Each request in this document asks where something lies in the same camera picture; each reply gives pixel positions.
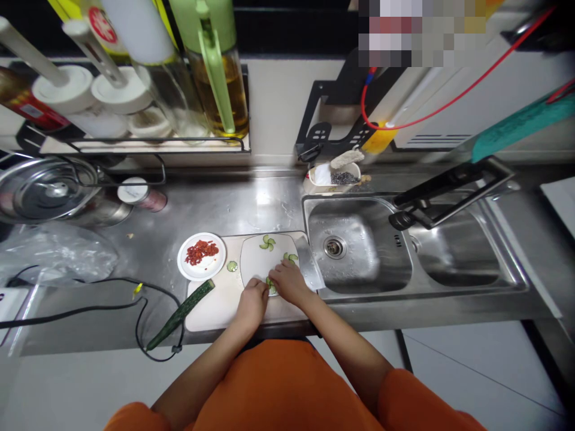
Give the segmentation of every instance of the cable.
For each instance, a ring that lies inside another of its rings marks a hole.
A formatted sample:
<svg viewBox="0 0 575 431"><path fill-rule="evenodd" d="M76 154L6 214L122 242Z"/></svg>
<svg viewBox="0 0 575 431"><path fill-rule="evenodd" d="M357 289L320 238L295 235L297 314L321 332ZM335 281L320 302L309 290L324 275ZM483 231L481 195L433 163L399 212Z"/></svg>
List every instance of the cable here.
<svg viewBox="0 0 575 431"><path fill-rule="evenodd" d="M138 303L142 300L142 298L138 298L136 302L131 302L129 304L124 305L92 305L82 308L76 308L74 310L65 311L60 314L53 314L51 316L46 317L34 317L30 319L24 320L12 320L12 321L0 321L0 329L6 328L13 328L13 327L20 327L20 326L30 326L35 324L42 324L42 323L49 323L51 321L60 320L66 317L70 317L74 314L83 313L86 311L94 311L94 310L108 310L108 309L125 309L130 308L133 306L138 305Z"/></svg>
<svg viewBox="0 0 575 431"><path fill-rule="evenodd" d="M32 266L28 266L27 268L22 269L20 272L18 272L18 274L16 274L14 277L12 277L8 283L6 284L7 287L11 287L12 283L18 279L18 277L20 277L25 271L27 271L28 269L32 269L32 268L36 268L38 265L32 265ZM161 292L165 295L168 295L176 304L176 307L179 308L181 303L178 300L178 298L171 292L163 289L162 287L159 286L154 286L153 284L149 284L149 283L143 283L137 280L133 280L132 278L127 278L127 277L114 277L114 278L106 278L104 280L99 280L99 281L93 281L90 284L98 284L98 283L103 283L104 281L127 281L129 283L132 284L142 284L144 287L149 287L150 289L156 290L158 292ZM140 298L138 298L137 301L135 302L131 302L130 304L124 304L124 305L94 305L94 306L87 306L87 307L83 307L83 308L77 308L77 309L73 309L70 311L66 311L60 314L54 314L51 316L45 316L45 317L36 317L36 318L30 318L30 319L24 319L24 320L12 320L12 321L0 321L0 329L6 329L6 328L12 328L12 327L19 327L19 326L30 326L30 325L36 325L36 324L43 324L43 323L48 323L51 321L55 321L55 320L60 320L66 317L70 317L72 315L75 314L79 314L79 313L83 313L86 311L95 311L95 310L117 310L117 309L125 309L125 308L131 308L133 306L136 306L139 302L144 301L144 306L142 307L142 310L140 310L140 314L138 315L138 320L136 320L136 326L135 326L135 337L136 337L136 343L138 344L138 347L140 348L141 352L146 355L146 357L148 357L149 359L151 359L154 362L166 362L169 361L170 359L172 359L174 357L174 355L176 353L181 352L181 344L184 340L184 322L182 321L181 325L180 325L180 339L178 341L178 344L175 346L172 346L172 355L167 357L166 359L157 359L154 358L153 356L151 356L148 352L146 352L146 350L144 349L144 344L142 343L142 340L140 339L139 335L138 335L138 328L140 326L140 320L142 319L142 315L144 314L144 310L146 309L146 306L148 305L148 299L145 296L142 296Z"/></svg>
<svg viewBox="0 0 575 431"><path fill-rule="evenodd" d="M575 87L568 89L569 87L573 86L573 84L575 84L575 78L573 78L571 81L569 81L567 84L565 84L564 86L562 86L559 90L557 90L555 93L553 93L552 95L549 96L549 99L547 99L547 101L545 102L547 105L552 105L555 102L560 101L562 98L566 97L567 95L575 92Z"/></svg>
<svg viewBox="0 0 575 431"><path fill-rule="evenodd" d="M427 119L430 119L431 117L436 116L440 112L449 108L451 105L453 105L459 99L461 99L463 96L465 96L471 90L473 90L481 81L483 81L497 66L499 66L503 62L503 60L505 60L507 57L509 57L509 55L513 51L515 51L519 47L519 45L521 45L525 41L525 39L527 39L535 30L537 30L537 28L539 28L539 26L549 17L549 15L551 15L553 13L555 8L556 8L556 6L552 6L543 15L541 15L537 19L537 21L535 21L535 23L525 33L523 33L523 35L521 35L521 37L519 39L517 39L513 45L511 45L511 47L505 52L505 54L503 54L501 56L501 58L499 58L499 60L497 60L483 75L481 75L477 81L475 81L473 84L471 84L467 90L463 91L463 93L461 93L455 99L453 99L452 101L450 101L446 105L443 105L441 108L437 109L436 111L432 112L431 114L428 114L425 117L420 118L419 120L412 121L411 123L404 124L403 126L394 126L394 127L390 127L390 128L382 127L381 128L381 127L371 123L369 118L367 117L367 114L365 113L365 95L367 93L367 87L370 84L371 80L373 79L373 75L375 74L375 71L377 69L374 67L370 68L368 77L365 80L364 89L361 92L361 102L360 102L361 115L364 118L365 124L367 124L368 127L375 129L375 130L399 130L399 129L405 129L407 127L416 125L416 124L421 123Z"/></svg>

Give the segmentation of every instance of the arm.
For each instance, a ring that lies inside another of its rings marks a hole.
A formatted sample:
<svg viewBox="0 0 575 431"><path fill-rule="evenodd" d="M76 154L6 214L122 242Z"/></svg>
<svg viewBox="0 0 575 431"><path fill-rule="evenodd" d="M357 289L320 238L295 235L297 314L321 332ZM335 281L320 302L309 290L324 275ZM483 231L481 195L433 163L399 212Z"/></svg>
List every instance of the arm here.
<svg viewBox="0 0 575 431"><path fill-rule="evenodd" d="M377 398L394 367L365 338L312 292L299 268L284 260L270 271L280 295L299 307L322 334L360 400L377 416Z"/></svg>
<svg viewBox="0 0 575 431"><path fill-rule="evenodd" d="M205 401L261 323L267 302L268 286L252 278L241 294L232 323L152 406L152 411L168 419L173 431L184 429L198 418Z"/></svg>

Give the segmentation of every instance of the sink basin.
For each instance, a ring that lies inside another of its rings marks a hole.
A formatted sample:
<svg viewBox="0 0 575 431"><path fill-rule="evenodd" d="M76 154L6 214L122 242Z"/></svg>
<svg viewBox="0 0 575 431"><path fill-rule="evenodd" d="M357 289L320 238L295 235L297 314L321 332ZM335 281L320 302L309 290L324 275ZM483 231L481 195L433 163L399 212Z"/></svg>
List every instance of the sink basin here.
<svg viewBox="0 0 575 431"><path fill-rule="evenodd" d="M442 213L450 205L435 205ZM427 230L415 225L409 230L423 270L443 286L487 286L501 275L491 243L478 220L461 211Z"/></svg>
<svg viewBox="0 0 575 431"><path fill-rule="evenodd" d="M403 289L411 279L405 236L388 222L392 210L377 198L310 200L311 250L325 285L342 294Z"/></svg>
<svg viewBox="0 0 575 431"><path fill-rule="evenodd" d="M436 199L442 213L466 195ZM529 279L485 202L476 202L437 227L397 231L388 217L392 194L302 200L311 251L337 302L437 298L521 292Z"/></svg>

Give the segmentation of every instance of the orange shirt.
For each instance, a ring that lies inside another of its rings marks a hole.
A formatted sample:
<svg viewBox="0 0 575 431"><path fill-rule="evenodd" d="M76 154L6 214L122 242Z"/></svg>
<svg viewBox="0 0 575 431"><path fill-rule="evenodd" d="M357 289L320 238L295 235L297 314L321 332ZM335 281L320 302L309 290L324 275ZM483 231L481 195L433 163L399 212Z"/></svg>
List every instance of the orange shirt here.
<svg viewBox="0 0 575 431"><path fill-rule="evenodd" d="M306 342L267 340L238 356L186 431L485 431L409 371L390 372L375 418ZM105 431L170 431L143 403L122 407Z"/></svg>

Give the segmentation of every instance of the cooking pot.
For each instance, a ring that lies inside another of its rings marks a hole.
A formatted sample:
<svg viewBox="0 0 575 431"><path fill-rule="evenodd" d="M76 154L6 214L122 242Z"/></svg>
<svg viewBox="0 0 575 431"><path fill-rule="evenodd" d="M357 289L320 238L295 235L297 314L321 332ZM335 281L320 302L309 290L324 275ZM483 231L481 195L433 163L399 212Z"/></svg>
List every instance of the cooking pot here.
<svg viewBox="0 0 575 431"><path fill-rule="evenodd" d="M0 175L0 220L11 224L39 224L66 220L86 226L112 226L126 218L132 207L109 187L85 187L106 179L103 172L81 159L49 157L12 166Z"/></svg>

